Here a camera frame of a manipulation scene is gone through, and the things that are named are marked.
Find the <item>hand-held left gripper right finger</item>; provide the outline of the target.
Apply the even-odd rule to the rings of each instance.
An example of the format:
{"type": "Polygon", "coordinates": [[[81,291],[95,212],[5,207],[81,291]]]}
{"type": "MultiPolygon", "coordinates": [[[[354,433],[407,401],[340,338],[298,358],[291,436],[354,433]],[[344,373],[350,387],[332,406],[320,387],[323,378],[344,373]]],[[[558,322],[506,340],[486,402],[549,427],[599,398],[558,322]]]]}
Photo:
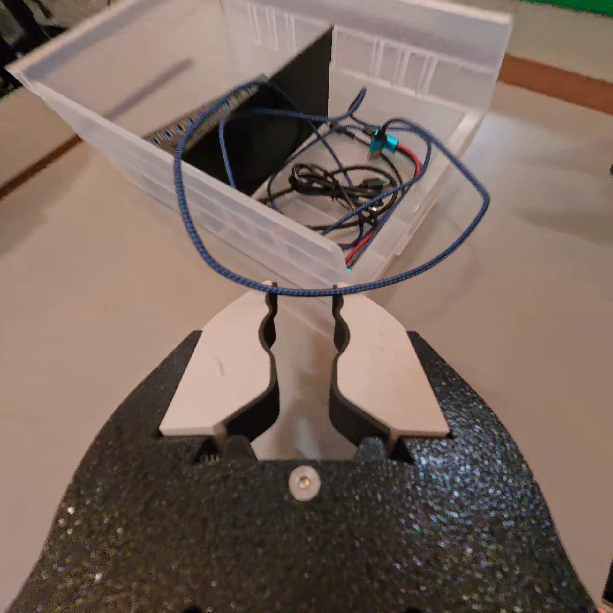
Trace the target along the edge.
{"type": "Polygon", "coordinates": [[[446,438],[449,425],[408,332],[363,294],[334,295],[329,417],[356,447],[380,439],[446,438]]]}

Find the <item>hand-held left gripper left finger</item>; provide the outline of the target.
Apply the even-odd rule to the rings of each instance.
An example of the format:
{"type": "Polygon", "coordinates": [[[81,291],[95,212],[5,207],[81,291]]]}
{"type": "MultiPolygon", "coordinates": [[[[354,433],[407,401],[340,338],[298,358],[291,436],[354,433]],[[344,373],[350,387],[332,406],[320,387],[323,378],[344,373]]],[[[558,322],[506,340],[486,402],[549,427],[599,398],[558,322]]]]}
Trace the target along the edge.
{"type": "Polygon", "coordinates": [[[203,326],[159,425],[165,437],[253,442],[280,414],[275,294],[248,291],[203,326]]]}

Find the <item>clear plastic storage bin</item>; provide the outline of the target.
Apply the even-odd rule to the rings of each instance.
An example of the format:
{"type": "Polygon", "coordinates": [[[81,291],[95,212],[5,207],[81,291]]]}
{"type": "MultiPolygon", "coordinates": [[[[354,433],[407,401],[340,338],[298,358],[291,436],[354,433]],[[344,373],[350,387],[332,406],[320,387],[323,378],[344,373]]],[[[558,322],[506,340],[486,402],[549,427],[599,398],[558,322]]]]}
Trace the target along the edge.
{"type": "MultiPolygon", "coordinates": [[[[328,114],[367,88],[357,116],[406,117],[461,156],[489,107],[512,15],[445,1],[121,1],[13,64],[14,76],[150,196],[177,208],[172,157],[143,136],[260,74],[329,27],[328,114]]],[[[189,210],[215,236],[299,287],[382,278],[450,179],[435,153],[424,178],[352,272],[341,249],[200,170],[185,169],[189,210]]]]}

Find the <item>black metal usb hub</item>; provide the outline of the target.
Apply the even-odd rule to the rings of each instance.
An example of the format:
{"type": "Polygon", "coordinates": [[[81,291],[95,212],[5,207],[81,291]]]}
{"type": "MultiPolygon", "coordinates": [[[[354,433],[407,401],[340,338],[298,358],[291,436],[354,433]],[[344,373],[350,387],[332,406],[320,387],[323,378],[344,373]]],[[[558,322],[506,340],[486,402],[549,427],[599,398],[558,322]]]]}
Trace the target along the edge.
{"type": "Polygon", "coordinates": [[[325,122],[333,27],[271,77],[257,77],[224,101],[211,101],[146,135],[174,155],[197,119],[182,161],[252,195],[325,122]]]}

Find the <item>white desk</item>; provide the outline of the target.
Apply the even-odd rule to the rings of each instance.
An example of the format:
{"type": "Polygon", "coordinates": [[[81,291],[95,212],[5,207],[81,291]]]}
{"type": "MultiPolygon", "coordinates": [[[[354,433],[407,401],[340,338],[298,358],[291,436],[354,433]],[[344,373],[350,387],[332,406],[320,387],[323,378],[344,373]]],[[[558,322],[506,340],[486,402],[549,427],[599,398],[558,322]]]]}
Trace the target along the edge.
{"type": "MultiPolygon", "coordinates": [[[[612,116],[497,84],[466,163],[493,197],[434,270],[373,299],[519,443],[595,601],[612,560],[612,116]]],[[[78,144],[1,199],[1,612],[103,423],[241,290],[178,215],[78,144]]]]}

